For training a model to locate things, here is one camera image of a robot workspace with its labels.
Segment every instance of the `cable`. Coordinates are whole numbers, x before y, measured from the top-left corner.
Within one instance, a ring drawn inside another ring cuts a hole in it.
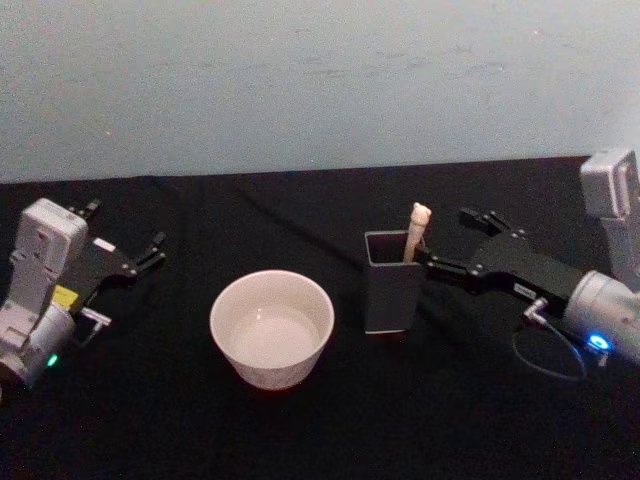
[[[513,347],[513,353],[516,355],[516,357],[518,357],[518,359],[520,359],[520,361],[523,362],[528,367],[531,367],[532,369],[553,378],[558,378],[560,380],[567,380],[570,382],[579,382],[587,378],[587,367],[585,366],[584,360],[582,359],[582,355],[580,355],[580,352],[578,351],[578,349],[574,347],[573,344],[557,328],[555,328],[550,323],[546,322],[543,325],[543,327],[549,330],[555,336],[557,336],[562,341],[562,343],[564,343],[564,345],[569,348],[574,358],[578,361],[578,365],[580,366],[580,375],[566,375],[564,373],[560,373],[554,370],[549,370],[548,368],[544,368],[544,367],[541,367],[540,365],[536,365],[532,361],[526,359],[524,355],[522,355],[518,350],[518,337],[526,327],[518,328],[516,329],[515,332],[513,332],[513,337],[511,339],[511,346]]]

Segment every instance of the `pen holder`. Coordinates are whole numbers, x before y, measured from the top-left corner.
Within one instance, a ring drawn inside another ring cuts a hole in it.
[[[422,266],[403,263],[406,230],[365,232],[365,333],[393,333],[413,325]]]

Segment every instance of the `white wall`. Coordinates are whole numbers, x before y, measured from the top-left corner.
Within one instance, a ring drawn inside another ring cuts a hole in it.
[[[0,181],[640,147],[637,0],[0,0]]]

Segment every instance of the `black table surface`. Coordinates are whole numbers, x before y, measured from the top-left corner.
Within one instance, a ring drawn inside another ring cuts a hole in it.
[[[92,306],[113,318],[0,407],[2,478],[640,478],[640,369],[613,356],[558,381],[511,350],[526,304],[428,281],[405,334],[367,336],[363,233],[433,210],[429,245],[468,258],[483,238],[459,207],[494,209],[536,250],[610,273],[579,166],[556,158],[0,187],[0,285],[20,211],[40,197],[103,207],[92,235],[135,254],[167,233],[162,269]],[[317,281],[336,325],[311,375],[280,393],[244,383],[209,311],[234,279],[286,269]],[[547,337],[530,347],[568,364]]]

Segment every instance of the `blue led light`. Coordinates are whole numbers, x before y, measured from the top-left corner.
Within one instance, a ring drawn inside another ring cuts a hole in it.
[[[609,350],[611,345],[600,335],[591,335],[589,337],[589,345],[596,347],[598,350]]]

